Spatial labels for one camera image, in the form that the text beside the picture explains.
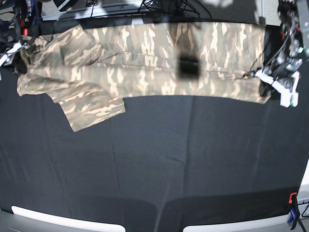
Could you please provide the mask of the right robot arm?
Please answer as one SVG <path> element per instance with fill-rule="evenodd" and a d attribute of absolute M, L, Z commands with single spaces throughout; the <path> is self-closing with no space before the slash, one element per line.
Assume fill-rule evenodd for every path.
<path fill-rule="evenodd" d="M 38 0 L 2 0 L 0 9 L 12 8 L 10 20 L 0 21 L 0 65 L 12 65 L 14 56 L 30 48 L 40 34 L 42 4 Z"/>

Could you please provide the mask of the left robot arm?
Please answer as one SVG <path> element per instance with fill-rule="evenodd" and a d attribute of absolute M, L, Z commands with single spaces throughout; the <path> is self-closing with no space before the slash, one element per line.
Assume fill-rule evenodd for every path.
<path fill-rule="evenodd" d="M 307 0 L 280 0 L 283 42 L 263 67 L 251 71 L 260 81 L 260 96 L 270 91 L 280 95 L 280 106 L 297 107 L 297 85 L 301 77 L 298 69 L 309 58 L 309 7 Z"/>

